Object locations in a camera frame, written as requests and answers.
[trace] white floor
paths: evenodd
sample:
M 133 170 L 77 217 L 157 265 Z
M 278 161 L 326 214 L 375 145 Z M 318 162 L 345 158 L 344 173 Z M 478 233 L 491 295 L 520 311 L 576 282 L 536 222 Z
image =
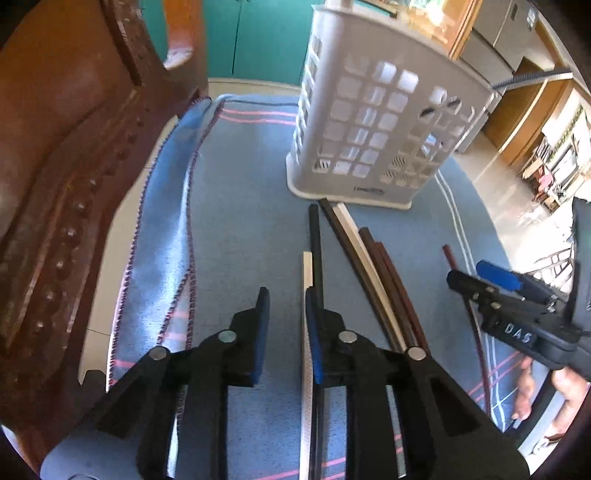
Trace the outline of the white floor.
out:
M 214 80 L 210 82 L 209 93 L 212 98 L 224 93 L 298 95 L 299 88 Z M 176 118 L 168 123 L 152 156 L 175 123 Z M 134 234 L 139 197 L 150 170 L 152 156 L 112 222 L 80 364 L 81 378 L 88 369 L 106 371 L 109 335 L 117 295 Z M 465 154 L 454 156 L 485 202 L 515 269 L 526 271 L 537 258 L 557 251 L 563 245 L 570 228 L 568 214 L 550 218 L 543 207 L 531 201 L 533 194 L 501 159 L 489 165 L 496 156 L 496 149 L 484 135 L 479 134 Z

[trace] label on basket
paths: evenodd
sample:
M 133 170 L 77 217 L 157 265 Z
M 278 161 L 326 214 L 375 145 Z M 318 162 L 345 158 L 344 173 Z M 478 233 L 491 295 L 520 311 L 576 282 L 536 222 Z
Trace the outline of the label on basket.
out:
M 376 189 L 373 187 L 370 188 L 366 188 L 366 187 L 355 187 L 354 190 L 358 190 L 359 192 L 367 192 L 367 193 L 375 193 L 376 195 L 380 195 L 382 196 L 385 192 L 385 190 L 382 189 Z

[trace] white stick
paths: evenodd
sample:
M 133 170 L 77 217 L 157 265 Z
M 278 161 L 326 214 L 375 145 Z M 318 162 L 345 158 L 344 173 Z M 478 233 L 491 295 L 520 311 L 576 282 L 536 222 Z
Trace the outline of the white stick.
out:
M 301 292 L 301 433 L 300 433 L 300 480 L 308 480 L 310 470 L 310 439 L 312 434 L 312 388 L 314 373 L 310 338 L 306 323 L 306 290 L 312 286 L 312 253 L 304 252 Z
M 361 263 L 365 269 L 365 271 L 369 275 L 369 279 L 374 286 L 375 291 L 378 294 L 379 301 L 382 304 L 384 311 L 386 312 L 386 316 L 388 317 L 388 321 L 394 330 L 394 335 L 396 336 L 396 340 L 400 345 L 402 351 L 407 349 L 406 341 L 404 340 L 404 336 L 402 335 L 402 330 L 400 329 L 400 325 L 398 324 L 398 319 L 392 310 L 392 306 L 390 305 L 390 300 L 388 299 L 388 294 L 382 285 L 382 281 L 378 275 L 378 271 L 375 269 L 374 263 L 369 256 L 369 252 L 365 248 L 363 244 L 363 240 L 359 236 L 359 229 L 357 225 L 355 225 L 355 221 L 351 214 L 347 210 L 347 207 L 344 203 L 337 203 L 336 206 L 333 207 L 333 211 L 337 216 L 339 222 L 345 229 L 345 233 L 349 237 L 349 240 L 353 244 L 353 248 L 355 252 L 359 256 Z

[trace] brown stick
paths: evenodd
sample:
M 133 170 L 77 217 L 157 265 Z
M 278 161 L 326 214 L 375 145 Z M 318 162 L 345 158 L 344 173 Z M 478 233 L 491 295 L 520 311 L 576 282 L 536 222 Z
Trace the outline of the brown stick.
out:
M 382 303 L 379 299 L 378 293 L 375 291 L 374 286 L 371 283 L 369 278 L 369 274 L 365 271 L 363 264 L 361 263 L 361 259 L 357 256 L 355 252 L 355 248 L 351 244 L 349 237 L 347 236 L 347 232 L 340 224 L 339 219 L 337 218 L 335 212 L 332 209 L 329 201 L 327 199 L 319 200 L 320 208 L 324 212 L 326 219 L 329 221 L 330 226 L 333 229 L 333 232 L 336 235 L 336 238 L 339 240 L 341 247 L 345 251 L 347 258 L 349 259 L 349 263 L 353 267 L 353 271 L 357 275 L 361 286 L 365 292 L 369 300 L 369 304 L 372 306 L 380 325 L 382 326 L 386 337 L 388 338 L 388 342 L 390 344 L 390 348 L 394 352 L 401 352 L 402 349 L 396 340 L 396 336 L 392 329 L 390 328 L 390 322 L 388 320 L 388 316 L 386 311 L 384 310 Z
M 427 337 L 425 336 L 425 332 L 423 330 L 423 327 L 421 326 L 421 322 L 418 319 L 417 312 L 415 311 L 413 303 L 410 297 L 408 296 L 406 288 L 404 288 L 404 284 L 402 283 L 400 275 L 398 275 L 396 267 L 392 263 L 392 259 L 390 259 L 390 256 L 388 255 L 388 251 L 386 250 L 382 242 L 377 242 L 375 245 L 380 256 L 384 260 L 384 264 L 388 269 L 388 273 L 392 278 L 392 282 L 394 282 L 394 286 L 396 286 L 396 290 L 398 291 L 398 294 L 402 299 L 402 304 L 404 305 L 404 309 L 406 310 L 408 321 L 411 325 L 411 328 L 413 329 L 414 336 L 417 338 L 419 347 L 421 347 L 429 355 L 431 355 L 431 349 L 429 348 Z
M 394 310 L 394 313 L 396 314 L 396 317 L 399 320 L 399 325 L 402 329 L 402 334 L 404 335 L 404 339 L 407 345 L 418 345 L 418 342 L 414 336 L 414 332 L 410 326 L 407 311 L 404 308 L 400 295 L 398 294 L 396 285 L 394 285 L 392 277 L 390 276 L 388 269 L 386 268 L 384 259 L 376 249 L 375 240 L 372 234 L 370 233 L 369 229 L 364 226 L 363 228 L 359 229 L 359 236 L 361 237 L 361 240 L 363 240 L 365 248 L 368 249 L 369 256 L 371 257 L 371 260 L 374 263 L 375 269 L 378 271 L 379 278 L 382 281 L 382 285 L 384 286 L 386 294 L 388 295 L 388 300 L 390 300 L 390 305 L 392 306 L 392 309 Z
M 447 263 L 452 270 L 460 270 L 456 258 L 453 255 L 452 248 L 449 245 L 443 245 L 443 253 L 447 258 Z M 476 342 L 476 351 L 478 352 L 478 362 L 480 363 L 480 373 L 482 374 L 482 387 L 484 390 L 484 405 L 487 415 L 492 416 L 491 408 L 491 378 L 489 376 L 486 362 L 484 360 L 484 349 L 482 347 L 482 335 L 480 333 L 480 325 L 476 318 L 474 308 L 470 304 L 470 300 L 466 297 L 462 297 L 468 318 L 470 319 L 470 327 L 472 327 L 472 333 L 474 335 L 474 341 Z

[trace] wooden furniture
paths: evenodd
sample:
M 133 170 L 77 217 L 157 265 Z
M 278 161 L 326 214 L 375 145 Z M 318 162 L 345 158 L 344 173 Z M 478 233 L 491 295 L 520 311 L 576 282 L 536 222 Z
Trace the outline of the wooden furniture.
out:
M 207 79 L 199 1 L 165 0 L 166 67 L 137 0 L 29 4 L 0 22 L 0 421 L 37 469 L 105 391 L 77 371 L 115 209 Z

